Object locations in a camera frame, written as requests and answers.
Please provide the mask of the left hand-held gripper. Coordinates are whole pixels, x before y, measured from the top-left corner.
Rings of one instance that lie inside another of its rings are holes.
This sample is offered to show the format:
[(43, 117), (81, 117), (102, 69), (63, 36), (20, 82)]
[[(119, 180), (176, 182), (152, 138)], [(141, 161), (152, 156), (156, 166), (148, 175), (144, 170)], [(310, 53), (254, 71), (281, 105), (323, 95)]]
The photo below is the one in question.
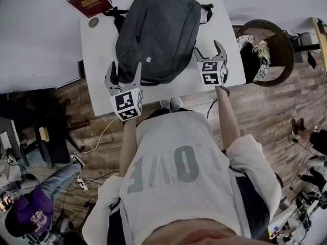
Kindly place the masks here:
[(140, 90), (141, 73), (142, 63), (139, 62), (133, 81), (121, 88), (114, 61), (107, 70), (104, 82), (111, 95), (110, 101), (113, 110), (121, 121), (127, 121), (141, 115), (143, 105), (143, 95)]

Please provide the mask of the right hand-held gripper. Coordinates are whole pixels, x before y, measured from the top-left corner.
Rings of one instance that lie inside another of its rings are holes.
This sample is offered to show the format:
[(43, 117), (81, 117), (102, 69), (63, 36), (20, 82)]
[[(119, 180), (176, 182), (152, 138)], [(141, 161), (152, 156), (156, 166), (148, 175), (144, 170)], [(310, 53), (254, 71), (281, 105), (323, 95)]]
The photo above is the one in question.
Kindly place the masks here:
[(194, 55), (204, 85), (224, 86), (228, 79), (227, 53), (217, 40), (214, 40), (214, 46), (217, 54), (212, 59), (204, 57), (197, 47), (194, 47)]

